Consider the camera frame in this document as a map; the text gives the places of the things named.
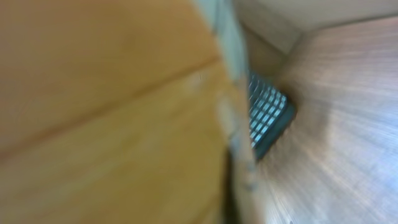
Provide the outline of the blue yellow snack bag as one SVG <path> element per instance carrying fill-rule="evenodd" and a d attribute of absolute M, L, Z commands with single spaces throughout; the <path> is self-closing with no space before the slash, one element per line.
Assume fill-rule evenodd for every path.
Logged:
<path fill-rule="evenodd" d="M 231 1 L 2 1 L 2 223 L 225 223 Z"/>

